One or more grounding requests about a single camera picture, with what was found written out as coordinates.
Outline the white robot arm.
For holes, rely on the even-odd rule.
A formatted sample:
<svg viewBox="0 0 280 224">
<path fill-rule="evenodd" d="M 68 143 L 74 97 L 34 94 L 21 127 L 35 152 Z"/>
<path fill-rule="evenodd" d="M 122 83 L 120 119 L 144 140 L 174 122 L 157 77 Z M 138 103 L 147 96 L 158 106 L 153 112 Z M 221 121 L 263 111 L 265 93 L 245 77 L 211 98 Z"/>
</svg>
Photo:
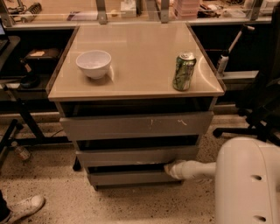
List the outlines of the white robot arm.
<svg viewBox="0 0 280 224">
<path fill-rule="evenodd" d="M 164 167 L 175 179 L 213 176 L 216 224 L 280 224 L 280 147 L 235 137 L 213 163 L 177 160 Z"/>
</svg>

